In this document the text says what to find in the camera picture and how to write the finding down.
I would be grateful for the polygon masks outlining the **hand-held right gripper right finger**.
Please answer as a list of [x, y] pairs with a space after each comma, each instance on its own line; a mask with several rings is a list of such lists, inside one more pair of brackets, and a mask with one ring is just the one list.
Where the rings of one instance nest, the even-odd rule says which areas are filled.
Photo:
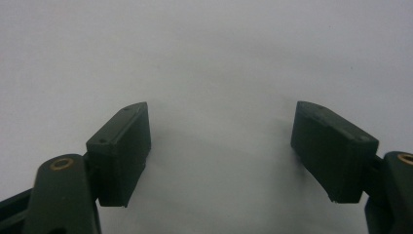
[[301, 163], [336, 203], [357, 203], [363, 168], [379, 140], [332, 110], [298, 101], [290, 141]]

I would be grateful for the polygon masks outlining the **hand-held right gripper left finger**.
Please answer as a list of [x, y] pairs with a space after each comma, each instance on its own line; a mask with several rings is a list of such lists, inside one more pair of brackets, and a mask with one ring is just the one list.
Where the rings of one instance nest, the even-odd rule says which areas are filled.
[[121, 108], [86, 143], [102, 207], [126, 207], [151, 150], [148, 104]]

